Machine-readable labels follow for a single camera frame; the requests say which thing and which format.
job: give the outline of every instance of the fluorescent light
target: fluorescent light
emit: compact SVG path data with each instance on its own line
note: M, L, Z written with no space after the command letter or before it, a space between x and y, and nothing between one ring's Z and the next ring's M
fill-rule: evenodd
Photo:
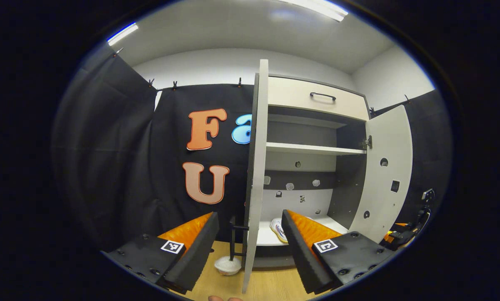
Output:
M282 2L287 2L290 4L294 4L297 6L301 6L303 8L311 9L315 12L321 13L322 15L326 15L334 20L342 21L348 12L343 8L328 2L326 0L278 0Z
M107 42L109 42L109 46L114 45L116 42L122 40L122 38L125 38L128 34L134 32L137 29L139 29L137 23L133 22L131 25L122 29L120 32L116 33L114 36L109 38L109 40L107 40Z

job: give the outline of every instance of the wooden floor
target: wooden floor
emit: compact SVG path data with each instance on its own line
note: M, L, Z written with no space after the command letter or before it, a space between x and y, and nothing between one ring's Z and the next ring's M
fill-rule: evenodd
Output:
M215 268L217 259L229 256L229 243L215 241L212 248L215 251L209 253L206 266L194 289L182 296L196 301L207 301L208 296L211 295L221 297L224 301L230 297L237 297L244 301L305 301L316 296L314 293L305 293L296 268L254 269L250 276L248 290L243 294L243 269L233 276L223 276ZM242 244L235 244L235 252L241 252L241 250Z

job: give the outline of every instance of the ceiling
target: ceiling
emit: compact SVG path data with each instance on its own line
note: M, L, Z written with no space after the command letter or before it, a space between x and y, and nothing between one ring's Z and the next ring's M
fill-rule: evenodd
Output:
M393 46L386 36L347 15L338 23L276 0L182 0L137 21L116 42L129 65L186 51L250 48L311 59L348 74Z

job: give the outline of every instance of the blue letter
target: blue letter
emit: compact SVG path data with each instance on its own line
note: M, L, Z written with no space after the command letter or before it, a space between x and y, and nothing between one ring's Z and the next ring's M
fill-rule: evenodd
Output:
M237 126L231 133L231 138L238 144L248 144L250 143L250 131L251 131L251 114L242 115L235 123L240 125Z

